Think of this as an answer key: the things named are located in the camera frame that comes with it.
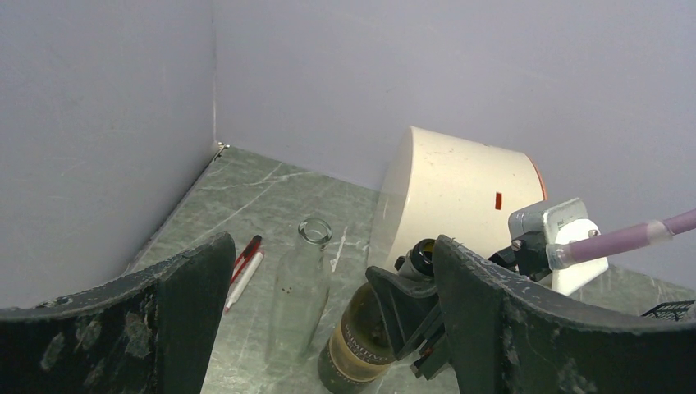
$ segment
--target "orange rim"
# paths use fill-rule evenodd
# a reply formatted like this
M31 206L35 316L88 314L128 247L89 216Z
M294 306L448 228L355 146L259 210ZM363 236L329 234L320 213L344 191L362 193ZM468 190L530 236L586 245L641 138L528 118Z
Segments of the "orange rim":
M541 187L542 187L542 197L544 200L547 200L548 195L546 194L546 184L543 181L542 173L539 171L539 167L537 167L537 163L535 163L534 160L532 160L532 158L530 156L527 156L527 158L534 166L534 171L537 172L537 177L539 178L539 185L541 185Z

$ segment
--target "red pen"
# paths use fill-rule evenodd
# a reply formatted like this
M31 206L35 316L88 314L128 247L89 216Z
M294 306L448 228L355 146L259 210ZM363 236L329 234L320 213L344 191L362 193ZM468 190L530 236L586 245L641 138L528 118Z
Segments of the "red pen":
M261 236L254 236L254 238L251 239L249 244L242 250L241 254L235 261L235 266L232 268L234 270L234 275L232 275L232 279L230 280L230 285L237 279L237 277L240 275L241 270L246 267L246 264L249 263L252 257L254 257L254 254L256 253L257 250L259 250L259 246L261 245ZM237 268L237 265L239 264L240 260L244 259L242 261L241 265L239 268Z

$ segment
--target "bottle neck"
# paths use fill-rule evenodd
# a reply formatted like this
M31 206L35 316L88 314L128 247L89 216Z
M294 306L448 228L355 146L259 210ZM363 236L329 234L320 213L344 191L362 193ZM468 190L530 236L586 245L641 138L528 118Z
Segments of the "bottle neck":
M295 240L295 256L299 261L318 262L326 249L326 244L314 244L308 242L302 235Z
M295 257L298 261L321 264L324 249L331 240L331 228L326 222L317 218L305 219L297 227Z

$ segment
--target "bottle mouth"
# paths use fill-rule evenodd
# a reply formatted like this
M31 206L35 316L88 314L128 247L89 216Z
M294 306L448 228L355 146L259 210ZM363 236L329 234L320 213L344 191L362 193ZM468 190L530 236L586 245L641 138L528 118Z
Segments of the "bottle mouth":
M331 240L331 227L322 219L305 219L297 227L300 236L310 244L324 245Z
M432 277L434 275L433 272L433 249L435 247L435 240L432 238L426 238L419 243L415 244L413 247L411 254L410 254L410 260L411 264L413 264L414 268L418 270L418 272L422 273L423 275L426 275L428 277Z

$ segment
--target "pen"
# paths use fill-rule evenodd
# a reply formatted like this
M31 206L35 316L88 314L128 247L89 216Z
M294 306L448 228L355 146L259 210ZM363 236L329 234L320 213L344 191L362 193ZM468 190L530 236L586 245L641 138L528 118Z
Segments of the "pen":
M242 250L240 253L239 257L235 261L235 266L232 268L234 271L234 275L232 275L232 279L230 280L230 285L235 281L235 279L239 276L241 273L241 270L244 269L245 265L249 262L249 260L254 256L254 253L256 253L256 250L259 249L259 245L261 245L261 236L257 235L254 236L251 241L249 241L249 244ZM244 261L241 262L241 266L238 267L239 262L244 259Z
M263 261L263 251L256 252L256 254L254 254L254 257L251 259L249 268L247 268L247 270L244 272L244 275L241 276L241 279L236 284L235 289L232 291L232 294L230 294L230 296L227 297L227 302L225 303L225 312L228 312L232 305L235 304L237 300L239 300L242 291L244 291L246 285L249 284L249 280L251 280L251 277L256 272L256 268L259 267L261 261Z

